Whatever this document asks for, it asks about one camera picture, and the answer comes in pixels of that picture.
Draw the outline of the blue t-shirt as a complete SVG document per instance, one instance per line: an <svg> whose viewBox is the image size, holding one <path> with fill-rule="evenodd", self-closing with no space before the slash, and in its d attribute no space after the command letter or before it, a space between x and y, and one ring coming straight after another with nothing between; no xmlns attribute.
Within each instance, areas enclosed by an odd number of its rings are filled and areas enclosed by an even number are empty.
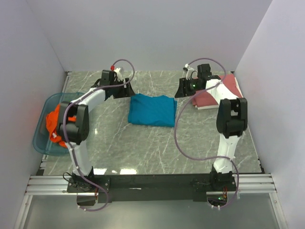
<svg viewBox="0 0 305 229"><path fill-rule="evenodd" d="M174 98L136 94L130 100L128 122L133 125L174 127L176 110L177 101Z"/></svg>

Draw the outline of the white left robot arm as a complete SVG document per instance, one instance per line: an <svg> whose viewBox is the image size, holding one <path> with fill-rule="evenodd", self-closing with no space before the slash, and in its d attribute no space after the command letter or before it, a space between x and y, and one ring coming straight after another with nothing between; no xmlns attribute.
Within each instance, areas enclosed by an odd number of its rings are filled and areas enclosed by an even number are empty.
<svg viewBox="0 0 305 229"><path fill-rule="evenodd" d="M111 96L114 99L135 95L130 78L123 78L123 68L103 70L101 77L81 97L59 104L57 134L67 146L73 163L73 174L81 177L78 186L85 192L95 187L93 167L89 160L86 139L90 131L89 113Z"/></svg>

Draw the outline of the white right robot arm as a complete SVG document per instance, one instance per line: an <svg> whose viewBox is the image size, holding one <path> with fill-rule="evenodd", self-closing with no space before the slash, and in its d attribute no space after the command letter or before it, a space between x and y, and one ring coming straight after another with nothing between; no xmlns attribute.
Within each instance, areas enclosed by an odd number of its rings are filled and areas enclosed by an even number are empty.
<svg viewBox="0 0 305 229"><path fill-rule="evenodd" d="M189 64L183 67L186 76L179 79L179 87L175 98L183 98L207 92L219 105L216 128L219 133L217 158L213 163L216 173L232 172L231 160L243 132L247 129L247 100L232 93L218 75L213 75L209 64L197 66L197 70Z"/></svg>

